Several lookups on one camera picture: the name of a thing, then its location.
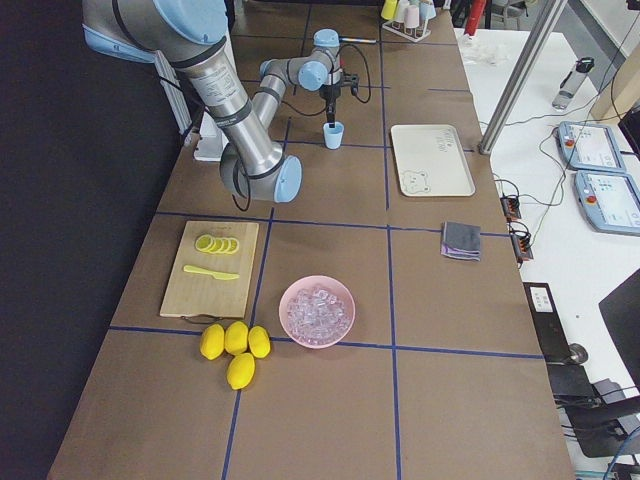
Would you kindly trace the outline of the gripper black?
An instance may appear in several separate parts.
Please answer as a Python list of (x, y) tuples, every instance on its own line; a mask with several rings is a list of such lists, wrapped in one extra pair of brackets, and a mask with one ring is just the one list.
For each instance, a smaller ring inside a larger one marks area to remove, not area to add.
[(329, 124), (335, 124), (336, 122), (336, 101), (340, 96), (341, 86), (339, 84), (323, 85), (321, 87), (321, 98), (326, 101), (326, 122)]

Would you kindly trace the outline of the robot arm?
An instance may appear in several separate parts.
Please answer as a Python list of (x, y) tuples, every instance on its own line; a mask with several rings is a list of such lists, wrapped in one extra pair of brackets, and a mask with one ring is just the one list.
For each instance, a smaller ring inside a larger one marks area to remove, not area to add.
[(225, 52), (228, 20), (222, 1), (85, 1), (82, 13), (91, 49), (134, 62), (161, 52), (189, 79), (228, 139), (220, 175), (232, 194), (275, 203), (297, 196), (302, 164), (269, 137), (268, 128), (290, 85), (321, 92), (327, 119), (334, 119), (343, 80), (336, 31), (317, 31), (307, 56), (264, 62), (259, 89), (249, 96)]

